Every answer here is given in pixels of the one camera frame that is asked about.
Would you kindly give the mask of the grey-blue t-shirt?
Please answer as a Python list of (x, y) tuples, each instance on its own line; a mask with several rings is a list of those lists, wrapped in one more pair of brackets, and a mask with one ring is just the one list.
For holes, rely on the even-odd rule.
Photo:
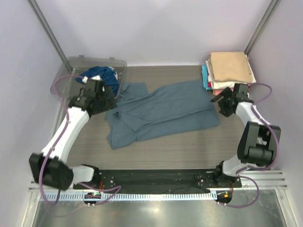
[(106, 114), (112, 149), (135, 141), (209, 129), (220, 125), (200, 79), (162, 86), (149, 93), (145, 83), (123, 84), (117, 108)]

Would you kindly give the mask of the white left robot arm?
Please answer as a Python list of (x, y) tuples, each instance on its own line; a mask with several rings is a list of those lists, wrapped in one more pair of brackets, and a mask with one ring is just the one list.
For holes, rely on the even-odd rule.
[(85, 85), (79, 94), (73, 96), (64, 108), (65, 118), (52, 139), (40, 154), (33, 153), (29, 158), (33, 179), (40, 188), (45, 185), (65, 191), (79, 183), (84, 183), (90, 189), (100, 185), (97, 167), (69, 167), (66, 161), (78, 134), (91, 116), (114, 108), (116, 99), (111, 87), (106, 86), (100, 76), (85, 78)]

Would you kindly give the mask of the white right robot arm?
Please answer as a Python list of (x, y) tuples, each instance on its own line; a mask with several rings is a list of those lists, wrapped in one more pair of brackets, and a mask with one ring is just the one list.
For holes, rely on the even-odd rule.
[(269, 170), (279, 155), (281, 129), (261, 116), (256, 103), (249, 98), (249, 86), (236, 83), (233, 89), (227, 87), (216, 95), (212, 102), (218, 103), (220, 114), (225, 117), (236, 114), (245, 126), (237, 154), (222, 161), (212, 173), (214, 183), (227, 187), (235, 183), (243, 171)]

